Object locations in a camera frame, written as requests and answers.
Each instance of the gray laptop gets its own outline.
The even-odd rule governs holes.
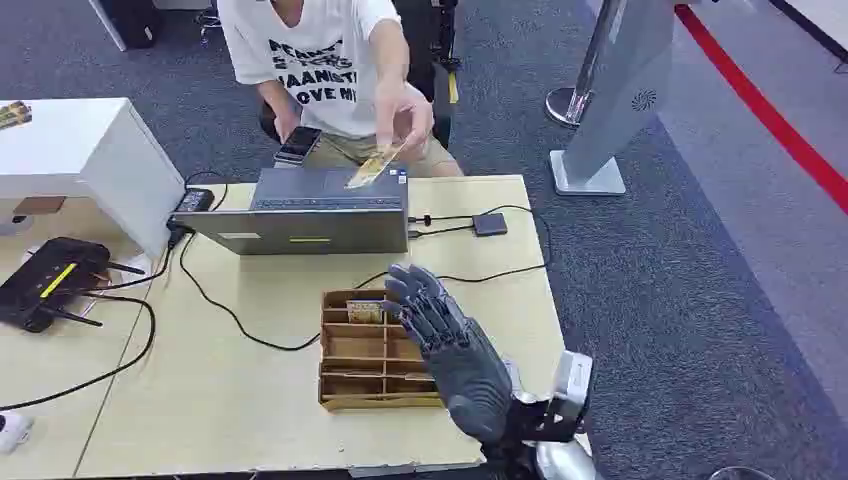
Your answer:
[[[174,217],[240,255],[406,252],[406,173],[387,170],[368,187],[345,189],[355,172],[263,169],[249,211]]]

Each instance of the chair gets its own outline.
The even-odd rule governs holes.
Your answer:
[[[450,143],[452,127],[452,75],[460,62],[451,57],[454,41],[454,12],[458,0],[393,0],[401,16],[403,31],[409,43],[408,80],[433,102],[435,126],[433,136],[445,147]],[[260,115],[262,130],[280,141],[274,128],[274,112],[263,103]]]

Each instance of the red stripe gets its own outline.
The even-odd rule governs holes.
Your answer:
[[[748,105],[748,108],[783,145],[798,165],[813,177],[813,180],[842,208],[842,211],[848,214],[848,181],[845,177],[827,163],[827,160],[783,118],[774,105],[769,103],[756,85],[748,80],[727,52],[710,35],[707,27],[695,16],[692,9],[687,5],[677,5],[674,7],[674,12],[739,98]]]

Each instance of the wooden organizer box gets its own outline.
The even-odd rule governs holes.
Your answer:
[[[380,312],[379,323],[352,323],[347,302],[382,301],[385,290],[324,294],[321,315],[319,398],[327,410],[440,407],[436,384],[418,346],[397,318]]]

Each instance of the robotic arm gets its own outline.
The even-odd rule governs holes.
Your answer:
[[[602,480],[574,438],[587,410],[592,360],[565,352],[550,399],[513,394],[506,366],[480,325],[466,317],[432,273],[389,268],[386,288],[451,418],[480,441],[487,465],[509,480]]]

